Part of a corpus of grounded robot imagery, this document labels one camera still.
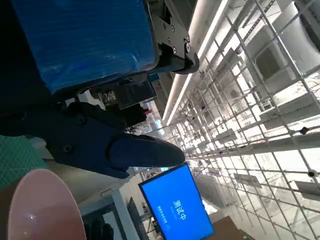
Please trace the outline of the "bare black left hand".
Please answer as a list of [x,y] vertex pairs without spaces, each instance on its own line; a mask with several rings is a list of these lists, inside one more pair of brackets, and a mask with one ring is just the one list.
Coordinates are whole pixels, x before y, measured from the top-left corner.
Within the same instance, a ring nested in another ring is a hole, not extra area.
[[127,117],[87,102],[115,93],[120,108],[148,98],[149,75],[199,69],[188,31],[166,5],[146,0],[3,0],[0,3],[0,133],[38,137],[63,165],[118,179],[130,167],[185,162],[176,145],[125,131]]

